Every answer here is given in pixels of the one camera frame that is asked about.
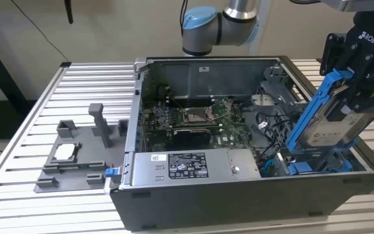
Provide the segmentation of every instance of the black pole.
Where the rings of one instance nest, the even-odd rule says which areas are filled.
[[[26,115],[30,106],[1,61],[0,61],[0,89],[15,112],[21,115]]]
[[[64,0],[64,4],[65,4],[68,23],[72,24],[74,20],[72,18],[70,0]]]

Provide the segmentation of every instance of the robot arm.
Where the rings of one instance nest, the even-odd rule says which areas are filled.
[[[374,11],[355,13],[352,21],[346,35],[327,36],[324,80],[287,138],[291,152],[348,148],[374,119]]]

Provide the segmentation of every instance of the motherboard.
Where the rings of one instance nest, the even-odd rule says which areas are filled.
[[[185,107],[184,102],[169,98],[144,109],[142,141],[148,152],[252,148],[239,104],[228,98],[212,98],[208,104]]]

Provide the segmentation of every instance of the aluminum extrusion table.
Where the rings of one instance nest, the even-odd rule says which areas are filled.
[[[319,63],[313,59],[292,62],[317,87],[323,79]],[[33,186],[56,139],[58,120],[93,125],[86,108],[89,103],[101,102],[106,122],[117,123],[128,118],[132,91],[132,63],[72,63],[58,69],[0,156],[0,233],[128,233],[102,189],[36,194]],[[374,122],[360,137],[374,150]],[[371,234],[374,192],[352,197],[328,217],[184,228],[176,233],[236,231]]]

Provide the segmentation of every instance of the blue latch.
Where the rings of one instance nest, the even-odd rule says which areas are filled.
[[[105,169],[105,177],[117,177],[118,176],[118,167],[116,168],[106,168]]]

